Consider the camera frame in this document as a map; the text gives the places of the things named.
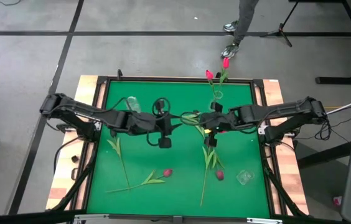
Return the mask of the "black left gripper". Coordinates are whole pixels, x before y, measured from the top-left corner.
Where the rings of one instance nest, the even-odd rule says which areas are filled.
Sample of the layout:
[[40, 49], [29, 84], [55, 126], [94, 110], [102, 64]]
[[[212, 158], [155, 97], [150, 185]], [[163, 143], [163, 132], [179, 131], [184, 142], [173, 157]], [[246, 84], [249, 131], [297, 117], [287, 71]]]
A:
[[[150, 146], [159, 146], [160, 148], [170, 148], [172, 146], [170, 135], [175, 128], [181, 124], [171, 125], [173, 119], [180, 119], [180, 116], [170, 114], [169, 100], [156, 100], [153, 103], [153, 114], [142, 113], [139, 108], [139, 103], [135, 100], [127, 100], [127, 107], [131, 112], [131, 116], [135, 125], [146, 132], [147, 143]], [[150, 133], [159, 132], [161, 137], [158, 143], [153, 144], [149, 140]]]

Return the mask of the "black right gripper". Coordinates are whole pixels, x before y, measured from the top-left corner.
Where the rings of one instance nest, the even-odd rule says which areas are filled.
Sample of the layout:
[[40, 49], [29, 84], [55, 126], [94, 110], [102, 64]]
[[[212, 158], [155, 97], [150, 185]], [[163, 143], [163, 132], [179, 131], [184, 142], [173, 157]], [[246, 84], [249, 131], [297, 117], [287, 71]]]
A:
[[236, 118], [233, 113], [222, 113], [223, 106], [217, 102], [211, 102], [210, 109], [212, 112], [197, 114], [195, 116], [195, 126], [200, 126], [204, 130], [209, 130], [208, 136], [204, 138], [204, 144], [208, 147], [216, 147], [217, 140], [215, 135], [224, 131], [236, 131]]

